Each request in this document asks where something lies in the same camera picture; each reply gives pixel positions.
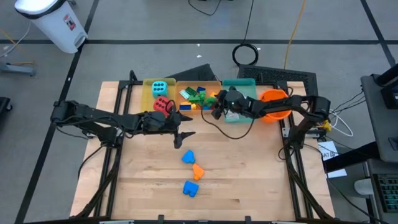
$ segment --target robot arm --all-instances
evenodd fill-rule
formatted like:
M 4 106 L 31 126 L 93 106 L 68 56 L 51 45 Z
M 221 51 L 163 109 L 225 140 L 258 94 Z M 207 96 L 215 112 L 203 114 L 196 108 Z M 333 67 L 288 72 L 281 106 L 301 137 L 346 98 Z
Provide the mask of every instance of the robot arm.
M 86 136 L 95 135 L 109 147 L 120 144 L 119 137 L 123 134 L 127 138 L 132 138 L 136 134 L 173 134 L 174 148 L 178 149 L 183 139 L 195 134 L 195 132 L 178 133 L 181 122 L 191 121 L 192 118 L 180 114 L 174 106 L 167 118 L 159 111 L 118 115 L 76 101 L 57 101 L 54 107 L 51 122 L 60 127 L 76 126 L 83 130 Z
M 303 115 L 302 122 L 289 130 L 289 144 L 295 148 L 303 147 L 305 134 L 317 123 L 328 119 L 330 101 L 320 96 L 293 95 L 281 100 L 263 102 L 250 97 L 244 97 L 242 93 L 231 86 L 229 91 L 221 90 L 217 97 L 215 109 L 211 112 L 214 119 L 219 119 L 224 111 L 239 113 L 248 118 L 258 119 L 268 113 L 285 110 L 294 110 Z

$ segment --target orange toy piece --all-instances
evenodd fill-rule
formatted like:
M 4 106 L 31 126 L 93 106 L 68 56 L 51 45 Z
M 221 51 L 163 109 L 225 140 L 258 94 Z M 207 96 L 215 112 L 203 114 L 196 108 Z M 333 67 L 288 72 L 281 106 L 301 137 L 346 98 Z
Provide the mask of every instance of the orange toy piece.
M 193 169 L 193 179 L 198 181 L 205 174 L 205 170 L 203 170 L 198 164 L 192 165 Z

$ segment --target trash can lid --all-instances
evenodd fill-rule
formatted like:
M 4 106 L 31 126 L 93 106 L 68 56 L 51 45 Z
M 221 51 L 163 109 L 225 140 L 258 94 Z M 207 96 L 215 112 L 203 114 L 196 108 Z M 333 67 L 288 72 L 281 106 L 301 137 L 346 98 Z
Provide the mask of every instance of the trash can lid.
M 14 7 L 18 12 L 36 15 L 46 12 L 59 1 L 65 2 L 65 0 L 18 0 Z

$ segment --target teal tray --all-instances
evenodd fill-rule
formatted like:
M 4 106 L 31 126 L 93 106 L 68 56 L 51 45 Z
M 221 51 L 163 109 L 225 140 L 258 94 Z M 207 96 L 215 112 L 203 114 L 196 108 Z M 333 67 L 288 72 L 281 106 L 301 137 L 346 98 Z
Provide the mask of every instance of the teal tray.
M 229 90 L 231 86 L 235 86 L 244 96 L 257 99 L 256 81 L 254 79 L 238 78 L 234 80 L 223 80 L 223 90 Z M 224 116 L 224 121 L 229 123 L 251 123 L 252 119 L 229 111 L 227 115 Z

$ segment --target orange bowl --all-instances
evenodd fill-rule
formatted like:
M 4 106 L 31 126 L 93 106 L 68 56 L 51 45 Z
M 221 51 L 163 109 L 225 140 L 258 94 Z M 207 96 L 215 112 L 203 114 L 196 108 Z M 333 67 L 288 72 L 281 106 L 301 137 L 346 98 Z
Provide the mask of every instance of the orange bowl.
M 283 90 L 266 90 L 261 93 L 260 100 L 263 102 L 271 101 L 271 100 L 280 100 L 283 98 L 287 98 L 288 95 L 285 93 Z M 275 113 L 269 113 L 266 114 L 264 117 L 262 117 L 262 121 L 266 123 L 273 123 L 278 120 L 285 119 L 288 117 L 289 114 L 291 114 L 291 110 L 288 111 L 280 111 L 280 112 L 275 112 Z

